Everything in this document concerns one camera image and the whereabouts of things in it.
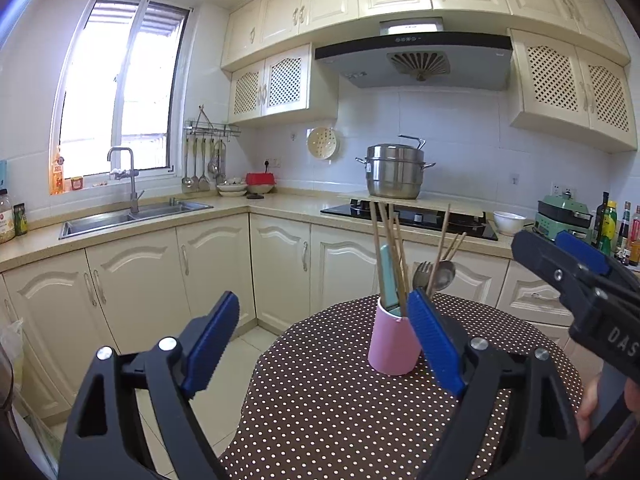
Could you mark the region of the person's right hand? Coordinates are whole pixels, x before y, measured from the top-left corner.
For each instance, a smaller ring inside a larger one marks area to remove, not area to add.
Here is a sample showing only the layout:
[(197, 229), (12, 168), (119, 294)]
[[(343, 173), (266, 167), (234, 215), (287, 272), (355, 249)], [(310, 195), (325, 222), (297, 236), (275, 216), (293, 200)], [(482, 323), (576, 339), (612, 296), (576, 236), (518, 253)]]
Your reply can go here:
[(585, 441), (591, 432), (590, 418), (598, 407), (598, 385), (601, 373), (593, 376), (590, 382), (585, 385), (582, 403), (576, 413), (576, 424), (579, 431), (580, 440)]

